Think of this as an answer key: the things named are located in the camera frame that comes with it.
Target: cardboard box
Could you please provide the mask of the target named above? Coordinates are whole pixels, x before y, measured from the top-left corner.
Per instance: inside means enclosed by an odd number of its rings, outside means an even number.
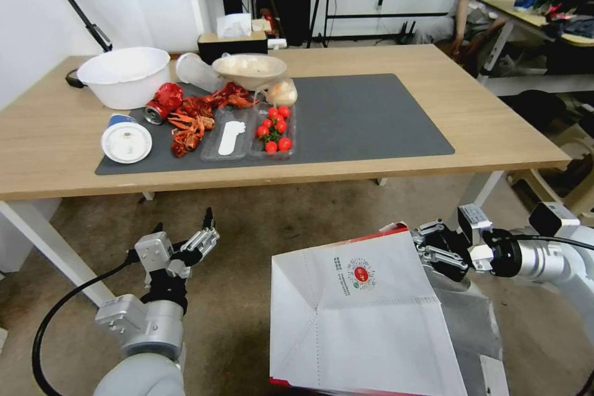
[[[268,39],[264,31],[255,31],[249,37],[219,38],[214,33],[202,34],[198,38],[200,58],[207,64],[213,63],[223,53],[268,54]]]

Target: red logo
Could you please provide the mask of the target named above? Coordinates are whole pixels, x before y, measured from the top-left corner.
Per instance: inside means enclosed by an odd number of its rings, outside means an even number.
[[[367,280],[369,280],[369,274],[367,273],[367,270],[361,266],[357,266],[355,268],[354,274],[355,278],[359,280],[361,283],[364,283]]]

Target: crushed soda can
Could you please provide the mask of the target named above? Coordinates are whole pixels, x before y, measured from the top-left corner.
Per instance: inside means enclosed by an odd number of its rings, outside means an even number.
[[[178,84],[167,82],[144,107],[144,118],[151,124],[162,124],[169,114],[181,106],[184,90]]]

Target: plastic container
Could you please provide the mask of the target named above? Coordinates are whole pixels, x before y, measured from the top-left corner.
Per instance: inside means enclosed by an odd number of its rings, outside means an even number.
[[[246,130],[237,135],[235,147],[228,155],[220,155],[219,147],[228,122],[237,121],[244,123]],[[251,108],[233,109],[223,108],[215,112],[215,128],[206,133],[204,140],[200,144],[200,158],[205,161],[225,161],[237,160],[246,156],[249,144],[256,132],[256,113]]]
[[[175,63],[175,74],[180,81],[195,85],[209,93],[220,90],[226,81],[204,62],[198,54],[182,54]]]
[[[263,54],[223,55],[212,67],[225,79],[250,91],[282,78],[286,72],[286,63]]]
[[[112,114],[101,135],[103,153],[120,164],[133,164],[150,153],[153,139],[148,130],[136,119],[125,114]]]
[[[256,122],[254,125],[254,131],[251,134],[251,143],[249,145],[248,153],[250,156],[260,159],[274,159],[274,160],[285,160],[289,159],[295,152],[296,136],[297,136],[297,107],[293,105],[289,110],[291,114],[286,119],[286,131],[283,136],[289,138],[293,145],[291,149],[286,152],[267,153],[264,151],[264,141],[261,141],[256,136],[256,129],[262,125],[264,119],[268,118],[268,109],[272,105],[266,102],[258,102],[254,107],[256,109]]]
[[[169,54],[162,49],[126,48],[89,59],[77,71],[97,98],[114,110],[144,107],[171,82]]]

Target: white paper bag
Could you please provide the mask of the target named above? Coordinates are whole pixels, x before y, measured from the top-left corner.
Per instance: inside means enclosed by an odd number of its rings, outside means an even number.
[[[406,228],[272,257],[270,376],[324,392],[467,394]]]

